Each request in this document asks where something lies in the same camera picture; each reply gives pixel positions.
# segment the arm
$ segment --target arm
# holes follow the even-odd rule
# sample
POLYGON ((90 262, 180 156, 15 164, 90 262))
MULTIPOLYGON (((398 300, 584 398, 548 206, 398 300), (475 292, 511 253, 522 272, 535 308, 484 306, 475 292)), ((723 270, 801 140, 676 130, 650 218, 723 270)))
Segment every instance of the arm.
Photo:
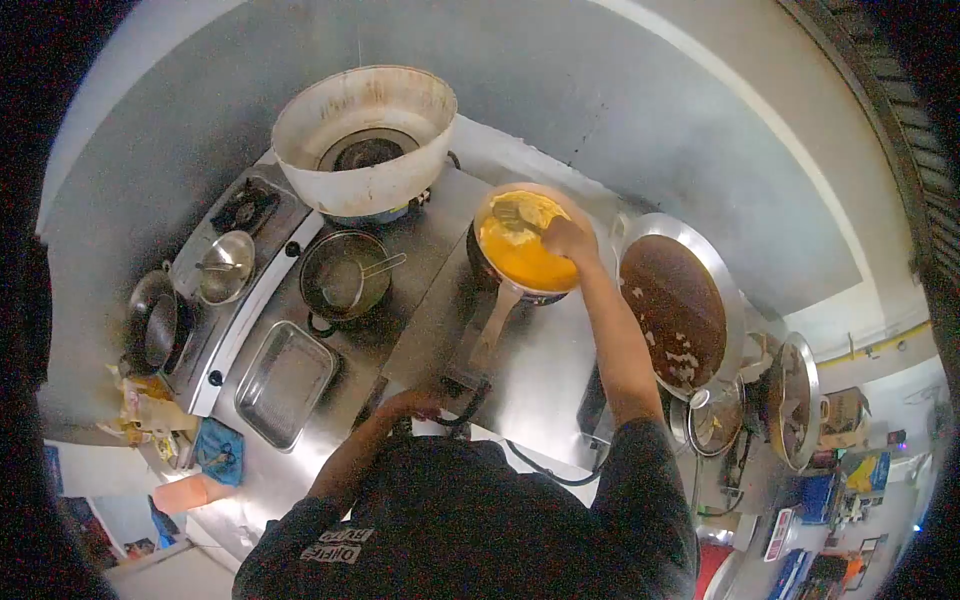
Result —
POLYGON ((664 421, 643 331, 601 264, 596 244, 572 221, 557 217, 543 233, 543 245, 572 260, 580 274, 600 380, 616 427, 639 417, 664 421))
POLYGON ((334 450, 306 497, 279 522, 268 523, 260 542, 237 571, 233 597, 289 596, 291 562, 347 513, 396 420, 439 414, 439 399, 422 392, 402 392, 386 400, 334 450))
POLYGON ((424 419, 439 414, 439 399, 424 392, 401 392, 387 399, 326 459, 307 497, 320 498, 335 506, 341 516, 345 515, 396 420, 409 416, 424 419))
POLYGON ((575 224, 555 218, 543 245, 580 273, 597 364, 616 434, 590 511, 630 557, 652 597, 689 597, 697 541, 677 462, 664 427, 650 353, 633 311, 620 296, 596 245, 575 224))

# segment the brown sauce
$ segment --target brown sauce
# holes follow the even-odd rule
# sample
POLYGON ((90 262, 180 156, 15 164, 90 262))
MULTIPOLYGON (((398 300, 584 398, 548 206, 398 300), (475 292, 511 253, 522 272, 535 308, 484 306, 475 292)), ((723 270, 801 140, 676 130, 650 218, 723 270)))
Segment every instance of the brown sauce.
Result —
POLYGON ((700 259, 672 238, 646 235, 627 249, 620 278, 660 379, 688 392, 709 382, 723 361, 727 318, 700 259))

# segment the blue cloth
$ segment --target blue cloth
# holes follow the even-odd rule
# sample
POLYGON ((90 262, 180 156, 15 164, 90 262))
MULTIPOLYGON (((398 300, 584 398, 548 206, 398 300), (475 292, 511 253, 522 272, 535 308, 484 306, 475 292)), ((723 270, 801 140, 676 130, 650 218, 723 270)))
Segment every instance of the blue cloth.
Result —
POLYGON ((204 475, 236 488, 243 481, 243 436, 211 417, 197 434, 197 464, 204 475))
POLYGON ((154 526, 160 534, 160 548, 166 548, 177 543, 177 539, 174 538, 174 536, 180 532, 177 523, 175 523, 169 515, 156 507, 153 496, 148 495, 147 502, 150 503, 150 518, 154 521, 154 526))

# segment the beaten egg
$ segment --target beaten egg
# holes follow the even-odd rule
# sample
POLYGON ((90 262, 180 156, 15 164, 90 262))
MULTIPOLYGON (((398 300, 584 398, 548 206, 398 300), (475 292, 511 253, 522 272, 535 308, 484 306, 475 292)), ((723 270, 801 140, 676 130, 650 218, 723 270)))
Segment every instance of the beaten egg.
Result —
MULTIPOLYGON (((495 196, 491 206, 513 201, 524 220, 546 229, 554 217, 570 219, 559 204, 523 190, 495 196)), ((577 268, 567 258, 551 254, 540 236, 525 229, 513 231, 490 215, 480 225, 480 247, 487 258, 512 281, 544 292, 565 292, 577 285, 577 268)))

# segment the cardboard box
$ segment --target cardboard box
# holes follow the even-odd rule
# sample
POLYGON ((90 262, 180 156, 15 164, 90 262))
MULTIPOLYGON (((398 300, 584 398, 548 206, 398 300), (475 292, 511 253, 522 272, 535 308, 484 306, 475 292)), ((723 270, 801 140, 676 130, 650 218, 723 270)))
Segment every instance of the cardboard box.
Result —
POLYGON ((867 397, 859 388, 849 388, 827 394, 830 414, 820 428, 821 435, 833 435, 853 431, 860 424, 867 397))
POLYGON ((820 434, 817 450, 834 450, 839 448, 866 448, 867 436, 870 434, 870 422, 861 419, 853 431, 833 434, 820 434))

